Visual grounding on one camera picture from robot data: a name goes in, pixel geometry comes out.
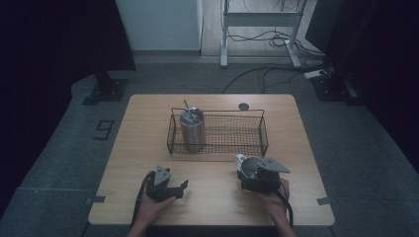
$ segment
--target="gray carpet floor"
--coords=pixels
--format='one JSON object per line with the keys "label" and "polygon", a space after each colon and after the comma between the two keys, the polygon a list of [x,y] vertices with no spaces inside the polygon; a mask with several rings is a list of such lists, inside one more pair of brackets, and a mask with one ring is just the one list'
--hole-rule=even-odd
{"label": "gray carpet floor", "polygon": [[[260,66],[137,64],[137,72],[111,72],[112,78],[130,80],[122,101],[97,106],[82,106],[95,78],[75,83],[66,114],[1,219],[0,236],[125,236],[128,226],[92,225],[88,214],[129,97],[219,94],[236,76]],[[369,110],[318,101],[302,74],[274,71],[267,77],[267,85],[273,84],[267,94],[295,97],[336,219],[332,226],[296,226],[296,234],[419,236],[419,176]],[[256,72],[237,80],[226,93],[259,94]],[[114,121],[106,140],[94,139],[104,136],[96,129],[101,120]]]}

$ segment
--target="tumbler lid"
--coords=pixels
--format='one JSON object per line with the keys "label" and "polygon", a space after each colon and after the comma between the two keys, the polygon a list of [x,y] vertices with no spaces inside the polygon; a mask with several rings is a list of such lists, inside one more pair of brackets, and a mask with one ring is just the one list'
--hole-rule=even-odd
{"label": "tumbler lid", "polygon": [[189,108],[181,111],[181,123],[183,125],[198,125],[205,119],[204,112],[198,108]]}

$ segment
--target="hand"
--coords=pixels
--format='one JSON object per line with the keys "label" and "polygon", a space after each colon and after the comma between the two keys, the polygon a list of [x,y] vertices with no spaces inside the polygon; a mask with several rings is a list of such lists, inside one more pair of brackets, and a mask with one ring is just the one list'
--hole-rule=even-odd
{"label": "hand", "polygon": [[[279,192],[284,198],[286,198],[286,200],[289,200],[290,183],[288,180],[285,180],[283,178],[280,178],[280,180],[281,180],[282,185],[279,189]],[[264,203],[265,208],[268,210],[272,218],[274,216],[287,218],[286,205],[274,193],[269,193],[269,194],[258,193],[258,196]]]}
{"label": "hand", "polygon": [[[290,183],[288,180],[281,178],[280,194],[286,201],[290,198]],[[295,237],[290,223],[287,220],[287,207],[274,193],[261,194],[258,193],[259,198],[265,205],[271,219],[274,221],[277,230],[282,237]]]}
{"label": "hand", "polygon": [[166,200],[157,202],[148,195],[143,194],[141,203],[139,204],[136,221],[149,225],[161,213],[163,209],[176,200],[175,197],[169,197]]}
{"label": "hand", "polygon": [[144,189],[144,194],[141,196],[141,202],[139,203],[139,208],[136,214],[136,220],[132,225],[127,236],[140,237],[143,236],[148,225],[171,203],[173,203],[176,198],[169,197],[166,200],[157,202],[151,199],[147,194],[146,186]]}

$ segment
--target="black curtain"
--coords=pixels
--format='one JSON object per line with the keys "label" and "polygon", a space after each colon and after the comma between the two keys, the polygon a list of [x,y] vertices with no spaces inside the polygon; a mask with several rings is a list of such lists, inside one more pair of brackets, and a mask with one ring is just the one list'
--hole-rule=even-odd
{"label": "black curtain", "polygon": [[0,3],[0,214],[71,100],[71,85],[135,70],[115,0]]}

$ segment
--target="wire basket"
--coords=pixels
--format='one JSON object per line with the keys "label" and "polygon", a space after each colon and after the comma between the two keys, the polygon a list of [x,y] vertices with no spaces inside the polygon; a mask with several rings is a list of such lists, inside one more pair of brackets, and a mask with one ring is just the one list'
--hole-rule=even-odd
{"label": "wire basket", "polygon": [[172,109],[167,135],[170,154],[235,153],[265,156],[268,135],[264,110],[204,111],[206,144],[193,144],[202,146],[200,151],[186,149],[180,122],[182,110]]}

